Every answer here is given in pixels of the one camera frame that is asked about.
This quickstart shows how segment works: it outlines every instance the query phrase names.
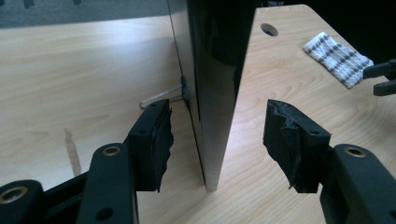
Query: wooden desk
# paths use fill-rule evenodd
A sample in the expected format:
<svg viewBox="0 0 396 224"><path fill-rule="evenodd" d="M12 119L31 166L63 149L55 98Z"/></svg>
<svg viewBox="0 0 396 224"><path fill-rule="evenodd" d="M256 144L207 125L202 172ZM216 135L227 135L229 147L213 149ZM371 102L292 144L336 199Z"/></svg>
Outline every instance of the wooden desk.
<svg viewBox="0 0 396 224"><path fill-rule="evenodd" d="M309 58L303 44L320 31L346 44L308 7L257 10L218 190L206 193L189 113L172 103L176 142L161 193L138 192L141 223L324 223L319 195L288 190L262 145L270 98L329 130L332 146L371 149L396 175L396 98L372 95L379 79L349 91ZM0 185L33 178L48 189L71 178L66 139L82 172L97 148L122 141L139 101L179 84L172 35L168 17L1 30Z"/></svg>
<svg viewBox="0 0 396 224"><path fill-rule="evenodd" d="M266 35L262 23L273 25L278 36ZM303 45L322 31L348 45L309 7L256 11L219 188L233 195L223 212L234 220L324 222L319 194L288 189L287 178L262 145L268 99L302 110L332 133L333 147L348 143L371 150L396 176L396 96L373 96L374 84L384 78L348 90L310 58Z"/></svg>

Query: black clamp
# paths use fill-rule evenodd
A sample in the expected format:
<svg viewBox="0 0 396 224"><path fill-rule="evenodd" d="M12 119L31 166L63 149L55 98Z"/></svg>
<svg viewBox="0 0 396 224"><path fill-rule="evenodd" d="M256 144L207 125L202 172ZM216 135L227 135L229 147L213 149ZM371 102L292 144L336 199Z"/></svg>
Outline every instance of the black clamp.
<svg viewBox="0 0 396 224"><path fill-rule="evenodd" d="M396 93L396 59L387 63L379 63L363 70L363 79L386 77L389 81L374 85L374 95L387 96Z"/></svg>
<svg viewBox="0 0 396 224"><path fill-rule="evenodd" d="M316 193L327 223L395 223L396 181L369 150L331 135L293 105L268 100L263 143L298 193Z"/></svg>
<svg viewBox="0 0 396 224"><path fill-rule="evenodd" d="M123 143L98 148L90 170L43 191L35 180L0 187L0 223L138 223L137 191L160 191L170 147L169 100L148 105Z"/></svg>

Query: striped towel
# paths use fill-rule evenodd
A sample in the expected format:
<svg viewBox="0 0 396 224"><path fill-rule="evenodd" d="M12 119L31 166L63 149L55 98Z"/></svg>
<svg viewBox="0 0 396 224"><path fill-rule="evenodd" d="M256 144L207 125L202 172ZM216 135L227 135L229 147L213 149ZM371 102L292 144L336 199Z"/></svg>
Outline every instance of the striped towel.
<svg viewBox="0 0 396 224"><path fill-rule="evenodd" d="M363 79L363 70L373 65L373 61L356 50L337 43L322 32L304 45L304 50L312 58L324 64L341 83L352 88Z"/></svg>

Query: white cloth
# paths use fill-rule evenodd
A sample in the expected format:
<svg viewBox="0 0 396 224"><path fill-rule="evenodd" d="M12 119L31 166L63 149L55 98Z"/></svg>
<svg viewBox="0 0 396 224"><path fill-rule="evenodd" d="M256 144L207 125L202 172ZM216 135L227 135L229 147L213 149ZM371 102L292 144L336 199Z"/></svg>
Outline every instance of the white cloth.
<svg viewBox="0 0 396 224"><path fill-rule="evenodd" d="M363 79L363 70L373 61L322 32L304 45L312 58L324 64L341 83L352 88Z"/></svg>

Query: dark background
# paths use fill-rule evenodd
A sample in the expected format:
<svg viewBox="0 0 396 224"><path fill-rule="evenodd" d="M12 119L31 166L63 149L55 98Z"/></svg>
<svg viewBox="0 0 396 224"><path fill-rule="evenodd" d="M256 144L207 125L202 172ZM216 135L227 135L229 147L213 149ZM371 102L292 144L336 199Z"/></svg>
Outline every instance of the dark background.
<svg viewBox="0 0 396 224"><path fill-rule="evenodd" d="M169 15L166 0L79 1L0 0L0 28Z"/></svg>

